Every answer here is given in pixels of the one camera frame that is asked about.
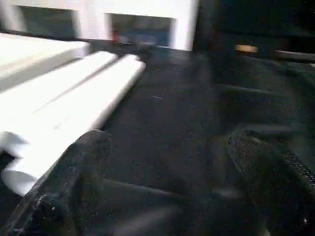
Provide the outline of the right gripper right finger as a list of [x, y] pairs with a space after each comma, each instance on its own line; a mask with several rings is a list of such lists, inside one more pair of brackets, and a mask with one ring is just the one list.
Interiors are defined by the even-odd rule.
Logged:
[[272, 236], [315, 234], [315, 175], [282, 141], [234, 131], [229, 156]]

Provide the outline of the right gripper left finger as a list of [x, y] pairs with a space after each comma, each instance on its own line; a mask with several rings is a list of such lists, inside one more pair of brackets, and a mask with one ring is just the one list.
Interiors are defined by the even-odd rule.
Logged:
[[72, 143], [14, 209], [2, 236], [82, 236], [82, 186], [111, 151], [110, 134], [92, 130]]

